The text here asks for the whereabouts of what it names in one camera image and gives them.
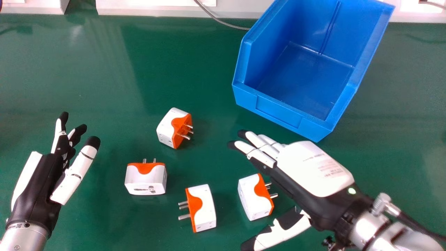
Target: green tabletop surface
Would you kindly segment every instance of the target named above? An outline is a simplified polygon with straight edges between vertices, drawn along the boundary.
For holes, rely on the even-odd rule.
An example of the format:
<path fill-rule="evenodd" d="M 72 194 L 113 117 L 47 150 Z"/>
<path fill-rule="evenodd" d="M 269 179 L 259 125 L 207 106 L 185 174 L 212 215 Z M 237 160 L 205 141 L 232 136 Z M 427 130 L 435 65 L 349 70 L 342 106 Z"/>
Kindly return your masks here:
<path fill-rule="evenodd" d="M 98 16 L 72 1 L 64 16 L 0 14 L 0 219 L 31 151 L 48 153 L 54 123 L 82 123 L 102 144 L 76 193 L 61 210 L 48 251 L 239 250 L 292 207 L 277 187 L 270 217 L 250 222 L 238 179 L 256 173 L 227 149 L 240 129 L 282 143 L 305 138 L 235 104 L 231 88 L 244 31 L 212 19 Z M 252 25 L 252 20 L 232 20 Z M 348 168 L 372 197 L 394 203 L 446 234 L 446 25 L 389 24 L 356 96 L 333 133 L 317 143 Z M 195 134 L 174 150 L 156 127 L 177 107 Z M 166 164 L 167 193 L 131 196 L 126 166 Z M 184 189 L 209 184 L 217 227 L 193 233 L 178 202 Z M 330 232 L 307 230 L 272 251 L 324 251 Z"/>

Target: power adapter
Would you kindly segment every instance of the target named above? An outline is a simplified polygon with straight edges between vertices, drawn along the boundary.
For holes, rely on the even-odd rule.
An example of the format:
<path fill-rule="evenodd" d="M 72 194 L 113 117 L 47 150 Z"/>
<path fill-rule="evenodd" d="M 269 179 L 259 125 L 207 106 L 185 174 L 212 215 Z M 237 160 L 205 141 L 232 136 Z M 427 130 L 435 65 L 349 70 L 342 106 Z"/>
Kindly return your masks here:
<path fill-rule="evenodd" d="M 158 140 L 177 149 L 184 139 L 190 140 L 188 134 L 194 133 L 192 129 L 191 114 L 174 107 L 169 110 L 157 127 Z"/>
<path fill-rule="evenodd" d="M 273 198 L 277 193 L 269 194 L 271 182 L 265 183 L 260 173 L 239 180 L 239 197 L 243 209 L 250 221 L 271 215 L 274 209 Z"/>
<path fill-rule="evenodd" d="M 124 185 L 133 195 L 159 195 L 166 192 L 167 172 L 164 163 L 130 163 L 127 165 Z"/>
<path fill-rule="evenodd" d="M 190 218 L 194 233 L 217 226 L 214 200 L 208 184 L 186 188 L 186 201 L 178 203 L 181 209 L 189 208 L 189 214 L 178 217 L 178 220 Z"/>

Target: plug pin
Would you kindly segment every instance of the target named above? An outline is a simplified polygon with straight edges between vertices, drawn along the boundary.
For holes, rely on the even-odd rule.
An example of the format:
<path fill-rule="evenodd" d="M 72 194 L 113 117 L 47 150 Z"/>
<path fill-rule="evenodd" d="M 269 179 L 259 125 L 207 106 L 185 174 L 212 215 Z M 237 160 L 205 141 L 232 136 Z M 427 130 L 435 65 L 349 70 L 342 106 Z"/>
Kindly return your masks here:
<path fill-rule="evenodd" d="M 184 220 L 190 218 L 190 213 L 178 216 L 178 220 Z"/>
<path fill-rule="evenodd" d="M 183 134 L 178 134 L 178 135 L 180 135 L 181 137 L 183 137 L 183 138 L 185 138 L 185 139 L 187 139 L 187 140 L 190 140 L 190 137 L 187 136 L 187 135 L 183 135 Z"/>

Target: blue storage bin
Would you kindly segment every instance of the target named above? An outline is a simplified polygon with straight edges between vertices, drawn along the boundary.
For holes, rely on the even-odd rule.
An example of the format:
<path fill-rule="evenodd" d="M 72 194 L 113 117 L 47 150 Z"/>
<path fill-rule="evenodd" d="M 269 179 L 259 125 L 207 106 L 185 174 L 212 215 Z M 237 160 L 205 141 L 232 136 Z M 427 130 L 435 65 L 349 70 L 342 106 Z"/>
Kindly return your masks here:
<path fill-rule="evenodd" d="M 358 90 L 393 9 L 376 0 L 276 0 L 242 40 L 237 104 L 318 142 Z"/>

